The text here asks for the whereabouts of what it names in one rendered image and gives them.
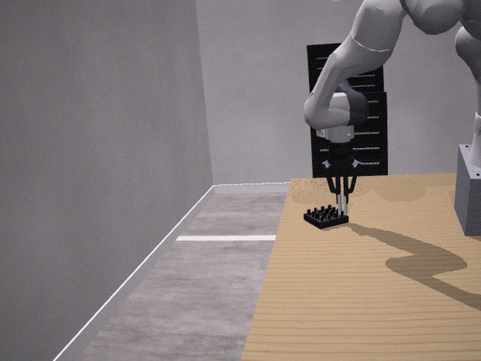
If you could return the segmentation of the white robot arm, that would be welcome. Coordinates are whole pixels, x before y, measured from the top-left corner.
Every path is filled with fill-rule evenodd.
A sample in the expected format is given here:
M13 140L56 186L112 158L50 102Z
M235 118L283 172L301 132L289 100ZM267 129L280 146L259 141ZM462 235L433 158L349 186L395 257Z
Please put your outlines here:
M481 0L364 0L351 32L329 56L304 104L305 122L317 136L333 143L354 138L354 125L366 121L369 104L346 79L386 63L400 35L402 15L409 15L426 35L447 32L461 21L455 49L476 82L474 136L468 159L481 168Z

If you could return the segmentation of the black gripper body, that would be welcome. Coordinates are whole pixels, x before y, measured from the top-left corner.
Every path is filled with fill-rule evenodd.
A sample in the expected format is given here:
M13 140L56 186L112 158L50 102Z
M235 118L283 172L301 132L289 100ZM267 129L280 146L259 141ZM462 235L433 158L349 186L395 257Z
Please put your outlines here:
M336 154L336 155L335 155ZM341 156L341 154L346 154ZM334 161L338 161L339 171L343 171L343 161L346 160L346 170L353 164L355 157L352 151L352 141L343 143L328 143L328 163L334 169Z

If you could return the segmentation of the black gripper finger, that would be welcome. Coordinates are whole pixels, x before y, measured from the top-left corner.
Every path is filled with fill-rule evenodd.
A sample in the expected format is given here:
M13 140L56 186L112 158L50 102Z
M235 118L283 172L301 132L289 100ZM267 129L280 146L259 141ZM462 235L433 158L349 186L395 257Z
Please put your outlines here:
M338 215L341 215L342 200L341 200L341 190L339 190L339 188L340 188L340 171L339 171L339 167L338 167L338 161L337 160L334 161L334 173L335 173L336 189L334 187L334 183L333 183L333 180L332 180L332 177L331 177L331 172L329 170L328 160L323 162L321 164L321 167L325 172L325 176L326 176L326 179L328 181L328 186L329 186L330 192L336 194L337 204L338 204Z
M350 185L350 188L348 186L348 170L346 170L346 160L344 160L343 162L343 212L344 212L344 215L347 215L347 204L349 202L349 195L350 193L353 193L353 190L355 188L355 182L356 182L356 178L357 178L357 175L358 175L358 170L360 169L362 163L361 162L358 162L356 160L354 160L354 172L353 172L353 176L352 176L352 182L351 182L351 185ZM347 171L347 173L346 173ZM346 196L347 195L347 196Z

